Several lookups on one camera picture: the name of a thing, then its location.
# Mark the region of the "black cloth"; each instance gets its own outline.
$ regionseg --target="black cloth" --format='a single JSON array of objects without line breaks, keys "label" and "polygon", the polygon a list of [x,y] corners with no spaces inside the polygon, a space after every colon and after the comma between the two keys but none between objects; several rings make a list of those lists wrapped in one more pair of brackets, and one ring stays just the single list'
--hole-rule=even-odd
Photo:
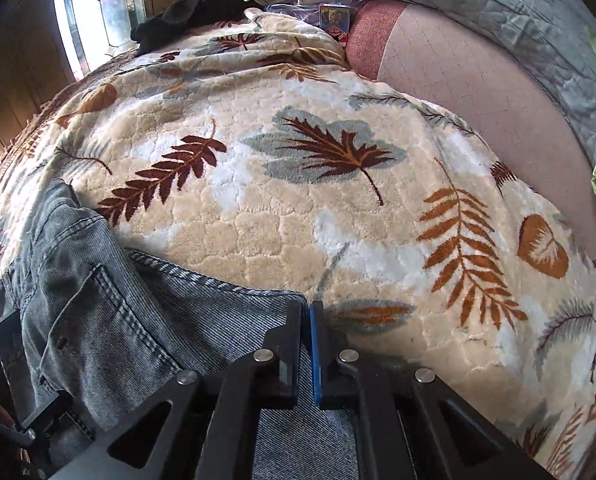
[{"label": "black cloth", "polygon": [[244,0],[178,0],[167,10],[132,29],[132,40],[140,43],[138,56],[160,48],[181,36],[190,27],[242,19],[249,7],[262,6]]}]

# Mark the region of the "gray quilt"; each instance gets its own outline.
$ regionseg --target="gray quilt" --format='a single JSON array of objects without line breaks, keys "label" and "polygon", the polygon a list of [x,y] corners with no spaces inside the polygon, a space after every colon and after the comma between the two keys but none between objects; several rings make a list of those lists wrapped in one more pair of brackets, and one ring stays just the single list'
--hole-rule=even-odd
[{"label": "gray quilt", "polygon": [[596,161],[596,19],[581,0],[407,0],[433,7],[505,48],[559,105]]}]

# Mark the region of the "denim fabric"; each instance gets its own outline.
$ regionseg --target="denim fabric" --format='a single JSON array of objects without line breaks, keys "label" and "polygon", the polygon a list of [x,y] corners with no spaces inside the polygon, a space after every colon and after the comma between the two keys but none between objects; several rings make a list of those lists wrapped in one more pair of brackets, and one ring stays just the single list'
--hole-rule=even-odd
[{"label": "denim fabric", "polygon": [[[52,441],[63,465],[184,368],[219,371],[258,348],[302,295],[251,290],[138,250],[123,250],[102,216],[54,180],[20,254],[0,280],[0,316],[19,309],[22,340],[1,354],[19,418],[47,395],[75,399]],[[351,424],[311,398],[303,350],[299,406],[261,414],[256,480],[357,478]]]}]

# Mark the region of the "stained glass window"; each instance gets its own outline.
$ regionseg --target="stained glass window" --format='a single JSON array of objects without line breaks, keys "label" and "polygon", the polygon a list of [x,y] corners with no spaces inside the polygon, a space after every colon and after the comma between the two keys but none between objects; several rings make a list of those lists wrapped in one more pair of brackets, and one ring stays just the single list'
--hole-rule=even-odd
[{"label": "stained glass window", "polygon": [[144,0],[54,0],[54,5],[76,79],[131,48],[132,27],[146,19]]}]

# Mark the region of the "silver screw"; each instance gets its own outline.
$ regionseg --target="silver screw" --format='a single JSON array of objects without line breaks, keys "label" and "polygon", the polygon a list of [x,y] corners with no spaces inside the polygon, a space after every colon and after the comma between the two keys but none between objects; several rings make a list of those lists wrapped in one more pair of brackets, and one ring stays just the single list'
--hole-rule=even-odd
[{"label": "silver screw", "polygon": [[435,379],[435,372],[429,368],[418,368],[415,371],[415,380],[422,384],[432,383]]},{"label": "silver screw", "polygon": [[254,361],[258,363],[266,363],[273,359],[273,352],[268,348],[261,348],[254,352]]},{"label": "silver screw", "polygon": [[343,363],[353,363],[356,362],[360,358],[360,354],[353,350],[352,348],[347,348],[346,350],[342,350],[338,357],[340,357],[340,361]]},{"label": "silver screw", "polygon": [[195,383],[198,380],[198,374],[193,370],[182,370],[177,373],[175,380],[178,381],[178,384],[186,386]]}]

